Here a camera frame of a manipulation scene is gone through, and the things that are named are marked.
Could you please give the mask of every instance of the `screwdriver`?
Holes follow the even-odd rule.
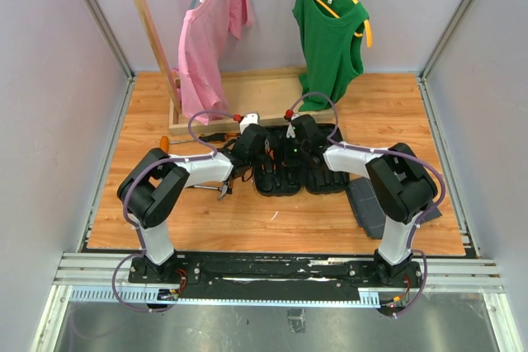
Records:
[[[240,133],[217,132],[216,134],[211,134],[211,135],[200,135],[198,139],[201,140],[202,142],[207,142],[207,143],[224,143],[224,142],[227,142],[229,138],[236,138],[239,135]],[[194,139],[172,140],[171,144],[188,143],[188,142],[195,142],[195,140]]]
[[[240,134],[239,133],[225,133],[225,132],[218,132],[216,134],[211,135],[201,135],[198,137],[199,140],[202,142],[207,143],[223,143],[227,142],[229,138],[236,138]],[[165,152],[168,153],[169,146],[171,144],[179,144],[179,143],[189,143],[189,142],[195,142],[194,139],[190,140],[168,140],[167,136],[162,136],[162,138],[159,141],[159,147]]]

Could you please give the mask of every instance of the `pink t-shirt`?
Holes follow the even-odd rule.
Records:
[[[255,22],[249,0],[204,0],[187,11],[178,48],[181,110],[191,117],[200,110],[228,109],[222,89],[218,60],[230,31],[240,39],[243,25]],[[196,119],[207,125],[214,115]]]

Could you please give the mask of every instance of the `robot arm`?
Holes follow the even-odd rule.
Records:
[[[310,115],[292,117],[290,125],[300,141],[300,152],[313,166],[367,177],[386,215],[384,235],[374,257],[376,271],[389,283],[408,265],[417,218],[432,203],[436,184],[425,168],[411,160],[344,148],[327,141]],[[398,143],[389,149],[413,157],[411,148]]]
[[[121,183],[117,196],[121,202],[132,183],[155,162],[153,168],[130,195],[129,216],[139,225],[147,264],[160,278],[173,271],[167,264],[176,251],[169,237],[167,218],[183,189],[209,181],[229,182],[243,176],[264,147],[267,131],[258,124],[258,116],[247,115],[240,123],[241,135],[232,148],[219,150],[215,156],[174,156],[160,148],[150,150],[138,166]],[[150,179],[161,180],[155,186]]]

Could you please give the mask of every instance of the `metal floor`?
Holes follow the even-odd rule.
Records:
[[[57,352],[499,351],[483,296],[431,293],[393,321],[374,309],[175,306],[164,314],[117,303],[70,303]]]

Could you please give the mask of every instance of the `red connector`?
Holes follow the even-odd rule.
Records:
[[[286,119],[286,121],[291,121],[291,118],[293,117],[293,115],[294,115],[294,111],[292,109],[288,109],[286,113],[284,114],[284,118]]]

